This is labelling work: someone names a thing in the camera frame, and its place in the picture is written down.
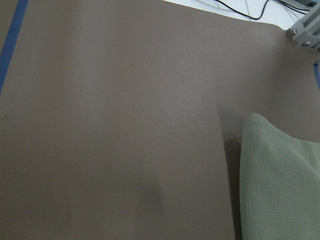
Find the green long-sleeve shirt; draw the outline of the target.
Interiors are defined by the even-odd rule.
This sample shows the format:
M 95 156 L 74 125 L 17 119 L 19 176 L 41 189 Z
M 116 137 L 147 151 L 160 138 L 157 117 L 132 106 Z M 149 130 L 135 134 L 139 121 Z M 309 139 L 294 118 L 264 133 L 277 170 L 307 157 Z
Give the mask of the green long-sleeve shirt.
M 249 114 L 241 140 L 239 204 L 245 240 L 319 239 L 320 145 Z

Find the brown table mat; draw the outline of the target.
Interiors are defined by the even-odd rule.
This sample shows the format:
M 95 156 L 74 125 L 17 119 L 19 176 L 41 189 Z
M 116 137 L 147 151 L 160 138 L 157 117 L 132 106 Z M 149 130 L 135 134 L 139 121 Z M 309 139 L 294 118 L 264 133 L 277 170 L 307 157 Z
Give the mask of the brown table mat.
M 3 240 L 241 240 L 243 124 L 320 139 L 318 51 L 160 0 L 31 0 L 0 94 Z

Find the blue tape line centre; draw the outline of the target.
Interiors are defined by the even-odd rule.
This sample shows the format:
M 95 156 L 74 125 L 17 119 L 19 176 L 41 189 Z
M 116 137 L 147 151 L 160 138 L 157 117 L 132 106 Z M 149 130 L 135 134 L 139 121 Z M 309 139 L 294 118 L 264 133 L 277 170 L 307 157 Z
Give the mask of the blue tape line centre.
M 320 90 L 320 60 L 313 63 L 313 72 L 318 89 Z

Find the aluminium frame post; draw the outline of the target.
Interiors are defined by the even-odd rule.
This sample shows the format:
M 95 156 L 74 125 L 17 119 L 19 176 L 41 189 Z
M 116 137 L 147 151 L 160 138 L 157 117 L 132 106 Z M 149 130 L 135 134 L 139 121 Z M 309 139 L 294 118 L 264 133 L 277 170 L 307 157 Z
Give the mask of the aluminium frame post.
M 320 3 L 286 31 L 287 38 L 295 45 L 320 50 Z

